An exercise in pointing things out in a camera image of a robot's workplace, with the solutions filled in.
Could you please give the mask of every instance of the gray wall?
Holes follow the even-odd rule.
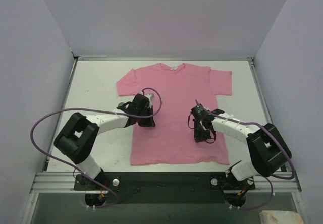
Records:
[[[44,162],[29,131],[61,106],[73,57],[43,0],[0,0],[0,15],[0,222],[20,223]],[[36,132],[43,149],[55,121]]]
[[[312,223],[322,223],[323,0],[287,0],[255,59],[307,211]]]
[[[255,56],[286,0],[45,0],[75,55]]]

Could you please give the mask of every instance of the white tabletop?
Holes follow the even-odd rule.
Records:
[[[65,108],[84,107],[101,110],[112,110],[120,102],[133,98],[119,97],[116,82],[132,68],[140,68],[163,62],[176,66],[184,61],[78,61]],[[212,69],[232,70],[232,96],[217,96],[218,106],[228,114],[243,121],[254,121],[265,124],[265,115],[256,90],[255,82],[248,61],[188,61],[200,66],[211,66]],[[58,125],[59,130],[73,112],[63,113]],[[81,112],[84,115],[94,113]],[[124,172],[203,172],[224,171],[228,165],[215,162],[195,164],[153,164],[131,166],[130,154],[133,127],[114,129],[100,134],[95,141],[91,155],[104,171]],[[243,143],[225,136],[229,152],[230,165],[250,159],[248,148]],[[71,162],[55,147],[52,154]],[[49,161],[48,172],[70,172],[73,169],[54,159]]]

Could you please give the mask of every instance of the metal frame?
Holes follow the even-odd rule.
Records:
[[[65,107],[66,104],[66,100],[68,97],[68,93],[73,81],[73,76],[76,70],[76,66],[77,66],[77,61],[78,60],[186,60],[186,61],[193,61],[193,60],[199,60],[199,59],[145,59],[145,58],[138,58],[138,59],[121,59],[121,58],[107,58],[107,57],[78,57],[75,58],[74,60],[74,65],[70,74],[70,79],[69,79],[69,84],[67,87],[67,91],[66,91],[66,95],[64,98],[64,102],[62,104],[62,108]],[[267,122],[271,123],[271,117],[267,108],[267,104],[265,102],[265,98],[263,96],[260,84],[259,84],[259,80],[256,74],[256,70],[253,64],[253,58],[249,57],[249,58],[243,58],[243,59],[216,59],[216,60],[244,60],[244,61],[249,61],[249,65],[250,65],[250,69],[252,72],[252,76],[257,88],[257,92],[259,95],[259,99],[262,105],[262,109],[264,111],[265,117]],[[56,126],[55,129],[55,134],[58,131],[58,125],[60,123],[61,120],[61,115],[59,116],[59,120],[58,120],[58,124]],[[281,175],[281,176],[290,176],[290,172],[276,172],[276,174]],[[270,192],[270,185],[268,184],[267,180],[262,178],[262,177],[255,177],[255,183],[256,183],[256,189],[255,190],[251,190],[250,192]],[[295,207],[297,209],[297,212],[301,215],[301,217],[303,218],[303,221],[305,224],[308,224],[308,217],[305,211],[305,206],[300,194],[301,188],[298,182],[297,177],[292,179],[292,180],[280,180],[280,179],[276,179],[276,178],[272,178],[270,177],[270,180],[273,183],[274,186],[274,190],[275,192],[291,192],[292,196],[293,196],[293,200],[294,200],[294,204]],[[72,173],[68,173],[68,172],[62,172],[62,173],[58,173],[58,172],[41,172],[41,173],[36,173],[35,175],[35,179],[30,191],[30,195],[27,201],[27,205],[25,208],[25,212],[23,214],[23,219],[22,219],[22,223],[30,223],[32,220],[32,216],[35,210],[35,206],[37,203],[37,199],[38,199],[38,195],[39,193],[99,193],[99,191],[74,191],[73,187],[74,187],[74,182],[75,179],[72,175]]]

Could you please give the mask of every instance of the shirt sleeve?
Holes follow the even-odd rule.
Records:
[[[208,81],[215,95],[232,95],[232,71],[209,68]]]
[[[136,95],[140,91],[140,82],[135,69],[130,70],[117,82],[119,96]]]

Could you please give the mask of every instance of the beige object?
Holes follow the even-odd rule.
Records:
[[[301,216],[292,211],[264,210],[259,215],[261,224],[304,224]]]

